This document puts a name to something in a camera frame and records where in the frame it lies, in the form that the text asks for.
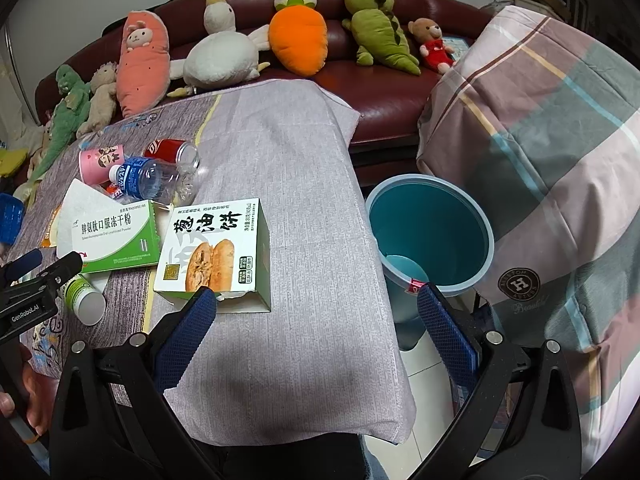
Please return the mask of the person's left hand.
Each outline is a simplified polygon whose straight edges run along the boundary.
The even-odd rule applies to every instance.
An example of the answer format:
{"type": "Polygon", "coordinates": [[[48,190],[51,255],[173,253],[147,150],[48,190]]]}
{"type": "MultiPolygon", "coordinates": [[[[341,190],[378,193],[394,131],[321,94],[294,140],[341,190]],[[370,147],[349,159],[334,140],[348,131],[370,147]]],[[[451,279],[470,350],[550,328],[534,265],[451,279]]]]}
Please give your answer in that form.
{"type": "Polygon", "coordinates": [[[22,384],[27,392],[26,417],[29,425],[43,436],[50,428],[58,381],[34,371],[29,352],[22,357],[22,384]]]}

